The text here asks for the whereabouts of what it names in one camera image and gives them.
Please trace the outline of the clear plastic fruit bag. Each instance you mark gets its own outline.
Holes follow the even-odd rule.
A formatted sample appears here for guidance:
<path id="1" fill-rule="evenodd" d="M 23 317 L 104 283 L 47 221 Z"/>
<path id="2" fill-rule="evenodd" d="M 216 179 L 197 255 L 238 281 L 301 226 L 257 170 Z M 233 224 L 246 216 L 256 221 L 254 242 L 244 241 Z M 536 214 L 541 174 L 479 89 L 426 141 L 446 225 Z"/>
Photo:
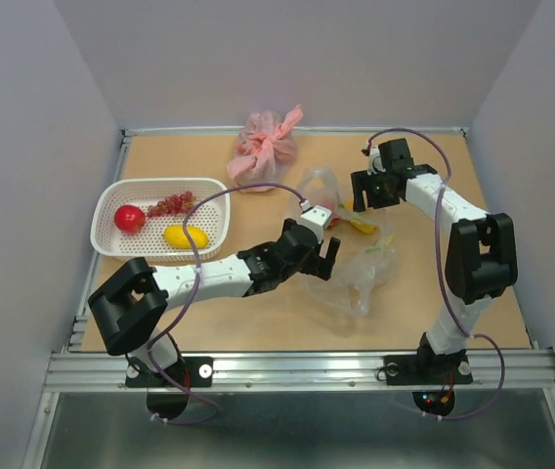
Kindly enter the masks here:
<path id="1" fill-rule="evenodd" d="M 363 234 L 353 228 L 347 221 L 345 209 L 346 201 L 353 198 L 351 186 L 340 183 L 327 166 L 307 170 L 296 190 L 314 205 L 322 205 L 326 197 L 335 196 L 340 200 L 342 217 L 339 224 L 328 227 L 326 232 L 327 237 L 341 240 L 330 280 L 304 277 L 304 291 L 331 311 L 355 318 L 366 316 L 375 288 L 393 276 L 396 266 L 393 231 L 385 213 L 373 210 L 361 213 L 377 226 L 373 234 Z"/>

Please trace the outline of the orange fruit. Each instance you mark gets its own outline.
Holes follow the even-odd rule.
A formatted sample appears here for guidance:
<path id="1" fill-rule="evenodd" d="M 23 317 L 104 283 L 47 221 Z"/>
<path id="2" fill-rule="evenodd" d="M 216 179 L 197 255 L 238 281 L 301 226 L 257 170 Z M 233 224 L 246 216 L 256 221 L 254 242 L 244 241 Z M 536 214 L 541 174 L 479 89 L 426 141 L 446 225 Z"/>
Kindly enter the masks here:
<path id="1" fill-rule="evenodd" d="M 352 198 L 349 198 L 345 203 L 348 223 L 363 234 L 373 234 L 376 231 L 377 226 L 373 223 L 368 222 L 361 213 L 356 212 L 354 210 L 353 204 L 354 200 Z"/>

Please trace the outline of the yellow fruit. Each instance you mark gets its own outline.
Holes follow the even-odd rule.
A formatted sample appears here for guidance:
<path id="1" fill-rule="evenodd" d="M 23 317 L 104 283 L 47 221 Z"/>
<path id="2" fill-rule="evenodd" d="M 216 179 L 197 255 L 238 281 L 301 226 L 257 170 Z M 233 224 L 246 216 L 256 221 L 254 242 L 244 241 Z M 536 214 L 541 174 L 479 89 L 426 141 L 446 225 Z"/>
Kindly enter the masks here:
<path id="1" fill-rule="evenodd" d="M 194 226 L 171 225 L 163 232 L 163 238 L 174 249 L 190 250 L 192 243 L 197 249 L 204 249 L 209 245 L 208 235 Z"/>

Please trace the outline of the red grape bunch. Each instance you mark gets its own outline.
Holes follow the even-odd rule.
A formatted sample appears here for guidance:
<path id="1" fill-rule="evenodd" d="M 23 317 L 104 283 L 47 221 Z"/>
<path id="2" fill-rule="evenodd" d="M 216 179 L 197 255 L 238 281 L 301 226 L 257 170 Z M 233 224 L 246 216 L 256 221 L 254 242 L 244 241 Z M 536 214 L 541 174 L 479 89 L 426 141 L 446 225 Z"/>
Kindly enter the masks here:
<path id="1" fill-rule="evenodd" d="M 195 201 L 196 197 L 191 191 L 174 193 L 150 206 L 146 216 L 155 218 L 165 215 L 187 214 L 193 208 Z"/>

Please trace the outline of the red fruit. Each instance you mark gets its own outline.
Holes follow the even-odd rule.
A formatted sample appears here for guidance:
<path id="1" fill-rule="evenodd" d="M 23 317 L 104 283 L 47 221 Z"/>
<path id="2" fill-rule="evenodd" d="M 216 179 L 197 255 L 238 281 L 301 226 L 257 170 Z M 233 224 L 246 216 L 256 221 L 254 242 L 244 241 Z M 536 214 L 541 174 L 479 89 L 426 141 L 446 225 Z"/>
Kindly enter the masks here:
<path id="1" fill-rule="evenodd" d="M 137 234 L 145 225 L 146 214 L 137 206 L 125 204 L 114 213 L 113 223 L 123 233 Z"/>

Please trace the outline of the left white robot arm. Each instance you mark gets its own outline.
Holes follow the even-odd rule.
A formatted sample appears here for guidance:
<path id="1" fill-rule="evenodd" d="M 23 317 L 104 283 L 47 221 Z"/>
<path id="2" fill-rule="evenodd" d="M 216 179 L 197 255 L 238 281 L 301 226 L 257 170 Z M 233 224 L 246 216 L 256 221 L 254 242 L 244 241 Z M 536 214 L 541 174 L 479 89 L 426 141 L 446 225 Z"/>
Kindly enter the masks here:
<path id="1" fill-rule="evenodd" d="M 217 298 L 246 298 L 277 289 L 296 274 L 328 280 L 340 240 L 320 254 L 324 228 L 287 219 L 277 240 L 197 266 L 153 267 L 143 257 L 122 265 L 88 299 L 107 353 L 144 365 L 159 384 L 175 383 L 184 359 L 157 324 L 172 309 Z"/>

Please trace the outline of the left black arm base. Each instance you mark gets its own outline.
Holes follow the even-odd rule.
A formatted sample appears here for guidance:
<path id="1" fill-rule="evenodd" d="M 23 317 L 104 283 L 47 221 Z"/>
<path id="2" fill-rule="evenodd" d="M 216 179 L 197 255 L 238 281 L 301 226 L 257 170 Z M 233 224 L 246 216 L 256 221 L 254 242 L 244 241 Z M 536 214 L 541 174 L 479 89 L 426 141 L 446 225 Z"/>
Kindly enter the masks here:
<path id="1" fill-rule="evenodd" d="M 213 383 L 214 359 L 208 356 L 179 359 L 168 367 L 150 369 L 136 357 L 127 361 L 125 386 L 147 390 L 150 419 L 164 425 L 197 425 L 216 418 L 218 405 L 199 389 Z"/>

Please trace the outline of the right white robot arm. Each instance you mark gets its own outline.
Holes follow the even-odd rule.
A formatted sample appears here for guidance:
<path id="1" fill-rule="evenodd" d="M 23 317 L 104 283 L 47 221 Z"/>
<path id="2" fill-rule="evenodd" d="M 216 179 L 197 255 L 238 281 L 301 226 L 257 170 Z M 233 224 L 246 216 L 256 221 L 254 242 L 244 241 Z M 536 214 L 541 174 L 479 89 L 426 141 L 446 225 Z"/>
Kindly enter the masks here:
<path id="1" fill-rule="evenodd" d="M 417 164 L 405 139 L 363 147 L 367 167 L 351 176 L 353 208 L 381 209 L 404 201 L 435 224 L 435 256 L 444 306 L 416 352 L 388 356 L 384 372 L 392 385 L 472 380 L 466 342 L 481 313 L 518 278 L 512 219 L 491 214 L 459 195 L 428 164 Z"/>

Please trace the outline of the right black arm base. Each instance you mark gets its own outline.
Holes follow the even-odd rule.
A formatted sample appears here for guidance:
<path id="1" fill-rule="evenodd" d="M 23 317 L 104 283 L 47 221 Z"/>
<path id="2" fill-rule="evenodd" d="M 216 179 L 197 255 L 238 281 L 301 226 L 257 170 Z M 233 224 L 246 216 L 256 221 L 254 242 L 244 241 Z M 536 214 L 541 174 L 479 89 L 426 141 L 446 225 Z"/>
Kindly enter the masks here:
<path id="1" fill-rule="evenodd" d="M 455 386 L 473 383 L 471 367 L 464 351 L 457 354 L 419 358 L 389 355 L 376 370 L 377 381 L 389 386 L 414 387 L 412 398 L 426 415 L 450 417 L 454 409 Z"/>

